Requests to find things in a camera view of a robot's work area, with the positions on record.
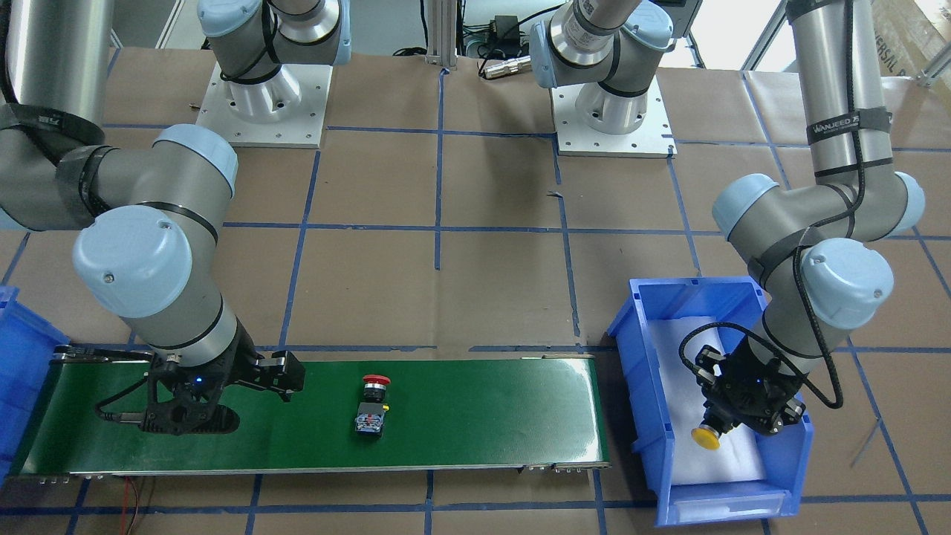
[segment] floor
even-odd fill
[[[214,57],[125,49],[107,83],[107,140],[145,148],[193,123]],[[595,355],[613,466],[144,478],[135,533],[652,533],[626,386],[604,334],[632,277],[743,275],[709,215],[730,181],[758,171],[811,181],[794,74],[662,69],[675,158],[560,156],[549,95],[531,77],[476,65],[356,56],[337,69],[321,151],[239,149],[238,192],[214,275],[262,350],[302,359]],[[845,407],[808,393],[816,438],[800,514],[666,533],[951,532],[951,121],[926,91],[884,81],[897,168],[929,210],[873,244],[893,297],[839,347]],[[560,196],[550,195],[556,191]],[[75,232],[0,233],[0,283],[75,342],[135,344],[67,260]],[[861,459],[853,461],[873,429]],[[0,532],[119,529],[118,479],[8,481]]]

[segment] white foam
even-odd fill
[[[714,318],[690,317],[678,320],[649,321],[650,336],[660,362],[660,379],[667,397],[670,424],[673,427],[672,485],[697,485],[757,481],[766,478],[763,460],[756,448],[755,433],[739,426],[720,437],[720,448],[700,447],[690,437],[704,417],[704,395],[696,378],[680,362],[677,348],[689,332],[706,325]],[[703,345],[723,351],[715,328],[695,336],[687,344],[687,357],[693,360]]]

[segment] cardboard box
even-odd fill
[[[883,76],[917,76],[951,39],[951,0],[877,0],[872,17]],[[951,113],[951,69],[931,89]]]

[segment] red button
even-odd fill
[[[385,375],[374,375],[374,374],[371,373],[370,375],[364,375],[364,376],[363,376],[363,382],[364,382],[364,383],[377,383],[377,384],[379,384],[379,385],[385,385],[385,386],[386,386],[386,385],[389,385],[389,384],[390,384],[390,378],[387,377],[387,376],[385,376]]]

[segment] black strap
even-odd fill
[[[772,274],[786,258],[799,247],[812,247],[823,241],[825,236],[815,227],[797,230],[787,237],[776,242],[759,258],[753,257],[747,262],[749,274],[756,278],[759,285],[765,286],[769,275]]]
[[[891,131],[891,118],[892,114],[884,106],[857,109],[854,112],[844,113],[809,125],[805,129],[805,137],[809,144],[813,145],[824,139],[859,129],[889,132]]]
[[[102,129],[79,115],[26,104],[0,106],[0,130],[5,129],[55,132],[83,145],[102,145],[106,139]]]
[[[96,148],[89,155],[79,176],[79,197],[83,200],[83,204],[86,205],[92,217],[98,217],[112,209],[102,197],[92,190],[92,183],[96,180],[99,165],[103,162],[103,158],[113,150],[115,150],[115,147],[102,146]]]

